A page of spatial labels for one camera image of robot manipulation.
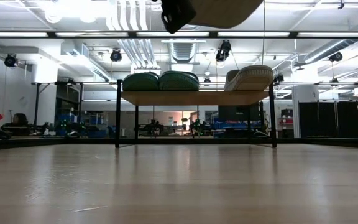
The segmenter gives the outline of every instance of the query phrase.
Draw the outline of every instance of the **shelf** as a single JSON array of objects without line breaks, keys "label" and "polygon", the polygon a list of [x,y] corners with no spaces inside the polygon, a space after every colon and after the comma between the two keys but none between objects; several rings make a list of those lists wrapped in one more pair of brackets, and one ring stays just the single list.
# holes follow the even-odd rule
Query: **shelf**
[{"label": "shelf", "polygon": [[267,91],[127,91],[121,97],[137,106],[251,105]]}]

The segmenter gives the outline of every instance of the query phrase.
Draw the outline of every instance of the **wooden floor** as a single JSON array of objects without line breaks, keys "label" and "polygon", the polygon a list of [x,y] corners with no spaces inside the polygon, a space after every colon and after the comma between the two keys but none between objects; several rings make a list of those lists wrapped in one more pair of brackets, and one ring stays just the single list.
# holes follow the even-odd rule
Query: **wooden floor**
[{"label": "wooden floor", "polygon": [[358,223],[358,149],[0,150],[0,223]]}]

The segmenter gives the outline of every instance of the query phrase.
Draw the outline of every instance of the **ceiling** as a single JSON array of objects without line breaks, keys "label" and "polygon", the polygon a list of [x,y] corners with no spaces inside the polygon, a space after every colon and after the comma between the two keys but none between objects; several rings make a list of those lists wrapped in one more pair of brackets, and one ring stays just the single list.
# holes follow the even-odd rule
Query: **ceiling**
[{"label": "ceiling", "polygon": [[[349,31],[358,30],[358,0],[347,0],[343,9],[339,10],[340,0],[268,0],[261,5],[242,24],[229,30],[282,30],[282,31]],[[127,8],[127,21],[129,25],[129,2]],[[161,10],[159,2],[149,0],[146,3],[146,24],[149,30],[164,30],[160,20]],[[88,12],[98,12],[96,20],[92,23],[82,22],[74,13],[67,13],[58,23],[49,23],[45,19],[45,10],[53,4],[49,0],[0,0],[0,30],[109,30],[106,26],[106,16],[110,15],[108,1],[90,1],[87,5]],[[210,27],[197,27],[197,30],[218,30]],[[170,68],[172,62],[170,50],[167,44],[161,43],[162,39],[151,39],[151,44],[157,64],[162,71]],[[306,55],[319,49],[331,40],[323,39],[231,39],[232,54],[225,61],[223,68],[218,68],[214,60],[216,49],[221,39],[206,39],[204,43],[197,44],[193,66],[193,73],[205,77],[205,72],[210,72],[214,77],[211,81],[224,82],[226,73],[230,70],[242,68],[248,65],[263,64],[272,68],[294,55]],[[123,50],[122,60],[113,63],[109,56],[113,48],[119,48],[117,39],[75,39],[75,45],[85,44],[89,48],[89,57],[103,70],[109,73],[113,79],[124,78],[131,72],[131,61]],[[50,55],[59,58],[61,63],[70,69],[59,69],[60,76],[73,77],[76,80],[94,81],[93,74],[84,65],[69,60],[69,55],[61,53],[62,40],[29,40],[29,39],[0,39],[0,47],[4,46],[32,46],[38,47]],[[320,81],[329,81],[333,75],[338,76],[346,72],[358,69],[358,42],[341,51],[344,58],[341,62],[319,61],[309,67],[316,68]],[[296,72],[289,66],[278,72],[284,74],[285,81],[291,81],[292,73]],[[349,77],[344,82],[358,81],[358,74]],[[108,86],[101,88],[93,87],[95,90],[105,90]]]}]

